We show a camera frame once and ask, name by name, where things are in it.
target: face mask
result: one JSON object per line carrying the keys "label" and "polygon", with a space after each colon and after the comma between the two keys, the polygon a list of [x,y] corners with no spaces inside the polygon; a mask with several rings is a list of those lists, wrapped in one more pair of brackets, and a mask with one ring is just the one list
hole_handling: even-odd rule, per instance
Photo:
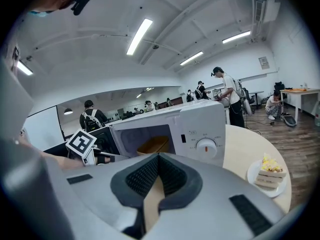
{"label": "face mask", "polygon": [[45,11],[43,12],[30,11],[30,13],[41,18],[46,17],[49,14]]}

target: cream cake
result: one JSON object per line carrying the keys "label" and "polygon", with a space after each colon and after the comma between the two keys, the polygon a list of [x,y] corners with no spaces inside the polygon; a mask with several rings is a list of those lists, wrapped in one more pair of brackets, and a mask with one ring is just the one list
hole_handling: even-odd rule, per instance
{"label": "cream cake", "polygon": [[259,186],[276,189],[286,175],[287,172],[275,159],[271,159],[267,154],[264,154],[262,166],[254,183]]}

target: office chair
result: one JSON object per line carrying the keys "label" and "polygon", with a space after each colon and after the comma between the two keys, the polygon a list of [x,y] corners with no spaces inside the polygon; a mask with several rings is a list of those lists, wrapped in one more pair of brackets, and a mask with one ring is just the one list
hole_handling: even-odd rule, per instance
{"label": "office chair", "polygon": [[[285,89],[285,85],[282,82],[275,82],[274,90],[281,91]],[[288,97],[287,94],[283,94],[283,99]]]}
{"label": "office chair", "polygon": [[[242,89],[243,89],[244,92],[245,92],[245,97],[246,97],[246,99],[248,100],[249,104],[251,105],[252,103],[255,103],[254,95],[252,95],[251,98],[250,98],[248,90],[247,90],[246,88],[242,88]],[[251,107],[251,111],[252,111],[252,113],[254,114],[255,111],[256,111],[256,109]]]}

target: black rubber pad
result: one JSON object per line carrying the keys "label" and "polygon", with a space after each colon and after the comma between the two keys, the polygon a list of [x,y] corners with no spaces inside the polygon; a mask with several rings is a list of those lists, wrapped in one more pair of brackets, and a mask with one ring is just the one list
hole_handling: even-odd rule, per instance
{"label": "black rubber pad", "polygon": [[92,178],[93,177],[90,174],[84,174],[84,175],[80,175],[80,176],[76,176],[76,177],[72,177],[72,178],[67,178],[66,180],[71,185],[71,184],[75,184],[75,183],[79,183],[79,182],[84,182],[84,181],[87,181]]}
{"label": "black rubber pad", "polygon": [[272,224],[266,219],[266,217],[264,217],[253,203],[250,202],[243,194],[234,195],[230,197],[229,200],[255,236],[260,235],[272,227]]}

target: white ceiling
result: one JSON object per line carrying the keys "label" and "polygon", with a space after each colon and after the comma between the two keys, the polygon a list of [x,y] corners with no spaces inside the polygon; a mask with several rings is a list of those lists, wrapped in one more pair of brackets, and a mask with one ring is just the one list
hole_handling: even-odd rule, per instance
{"label": "white ceiling", "polygon": [[133,89],[124,89],[124,90],[115,90],[115,91],[96,93],[93,95],[83,96],[80,98],[66,101],[64,103],[59,104],[58,106],[64,111],[67,108],[76,109],[78,107],[84,107],[84,104],[87,100],[91,100],[93,103],[107,102],[107,101],[113,101],[113,100],[119,100],[119,99],[133,100],[133,99],[136,99],[137,95],[144,90],[145,88],[133,88]]}
{"label": "white ceiling", "polygon": [[[180,63],[199,51],[204,55],[197,62],[248,42],[252,36],[222,44],[240,32],[252,28],[255,32],[252,15],[253,0],[91,0],[79,16],[70,9],[46,17],[29,14],[21,27],[19,46],[24,62],[32,56],[28,66],[35,75],[88,57],[133,60],[178,72],[183,69]],[[144,39],[160,48],[154,50],[154,44],[143,41],[133,56],[127,56],[144,18],[153,21]]]}

